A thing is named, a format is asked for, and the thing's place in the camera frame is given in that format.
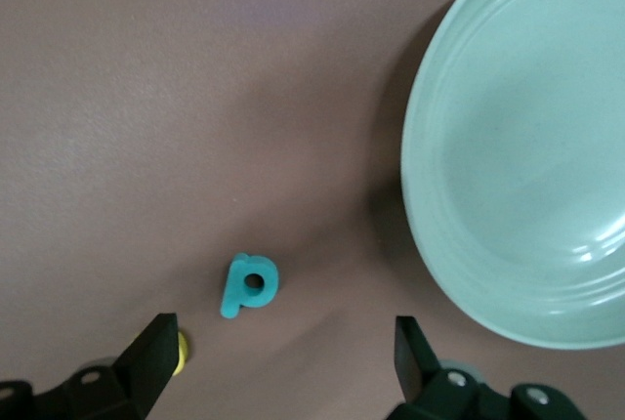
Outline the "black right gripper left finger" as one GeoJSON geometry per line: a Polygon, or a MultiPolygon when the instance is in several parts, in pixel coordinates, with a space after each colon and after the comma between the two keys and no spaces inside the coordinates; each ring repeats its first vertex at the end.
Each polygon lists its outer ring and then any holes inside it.
{"type": "Polygon", "coordinates": [[[23,380],[1,383],[3,419],[145,419],[177,367],[177,316],[159,314],[111,362],[90,364],[34,394],[23,380]]]}

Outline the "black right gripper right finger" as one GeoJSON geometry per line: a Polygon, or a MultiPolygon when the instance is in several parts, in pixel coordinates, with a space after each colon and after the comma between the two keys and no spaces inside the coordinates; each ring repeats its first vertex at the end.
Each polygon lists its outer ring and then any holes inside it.
{"type": "Polygon", "coordinates": [[[441,364],[417,320],[399,315],[394,364],[404,397],[392,419],[582,419],[563,392],[541,384],[517,384],[502,395],[469,371],[441,364]]]}

